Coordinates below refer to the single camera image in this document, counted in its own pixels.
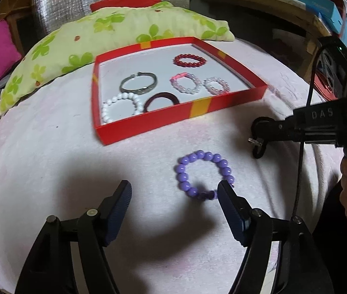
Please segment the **green floral pillow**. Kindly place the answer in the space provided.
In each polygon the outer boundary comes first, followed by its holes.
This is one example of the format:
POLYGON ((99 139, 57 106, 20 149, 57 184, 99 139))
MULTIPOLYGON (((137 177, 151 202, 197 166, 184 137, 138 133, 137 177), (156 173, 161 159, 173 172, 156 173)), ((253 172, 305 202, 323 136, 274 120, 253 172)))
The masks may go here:
POLYGON ((99 54, 173 37, 235 39, 228 22, 167 1, 150 7, 104 7, 62 25, 32 47, 1 91, 0 115, 39 87, 94 62, 99 54))

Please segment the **blue cardboard box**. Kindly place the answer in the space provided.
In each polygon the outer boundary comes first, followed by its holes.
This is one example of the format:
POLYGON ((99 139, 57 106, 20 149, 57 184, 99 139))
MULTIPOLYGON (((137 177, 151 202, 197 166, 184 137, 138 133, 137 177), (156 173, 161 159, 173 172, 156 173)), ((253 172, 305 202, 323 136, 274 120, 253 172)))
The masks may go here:
POLYGON ((334 4, 330 0, 297 0, 306 4, 310 9, 316 10, 318 13, 322 14, 322 18, 329 25, 332 31, 340 34, 343 19, 334 4))

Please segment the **red shallow box tray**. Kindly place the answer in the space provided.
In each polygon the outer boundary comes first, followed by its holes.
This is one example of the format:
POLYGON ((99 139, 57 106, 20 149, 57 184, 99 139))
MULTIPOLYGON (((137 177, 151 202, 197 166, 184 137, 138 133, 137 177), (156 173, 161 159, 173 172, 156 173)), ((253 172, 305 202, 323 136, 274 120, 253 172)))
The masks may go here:
POLYGON ((101 143, 261 99, 266 82, 224 46, 195 37, 169 38, 97 56, 91 111, 101 143))

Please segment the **red cushion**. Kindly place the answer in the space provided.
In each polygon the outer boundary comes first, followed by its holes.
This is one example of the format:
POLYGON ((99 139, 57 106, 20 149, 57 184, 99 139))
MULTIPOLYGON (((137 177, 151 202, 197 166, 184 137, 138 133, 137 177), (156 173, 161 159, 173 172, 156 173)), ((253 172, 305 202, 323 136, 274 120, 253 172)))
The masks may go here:
POLYGON ((90 4, 90 9, 95 12, 104 7, 150 7, 162 0, 100 0, 90 4))

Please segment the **wooden bench shelf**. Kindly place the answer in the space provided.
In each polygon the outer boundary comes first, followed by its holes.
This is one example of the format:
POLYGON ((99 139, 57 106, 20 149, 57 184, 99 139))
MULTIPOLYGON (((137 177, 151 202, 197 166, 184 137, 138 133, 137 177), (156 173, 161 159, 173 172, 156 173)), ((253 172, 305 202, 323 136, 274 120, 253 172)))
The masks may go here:
POLYGON ((190 0, 190 9, 226 20, 230 30, 310 80, 319 39, 331 35, 309 11, 278 0, 190 0))

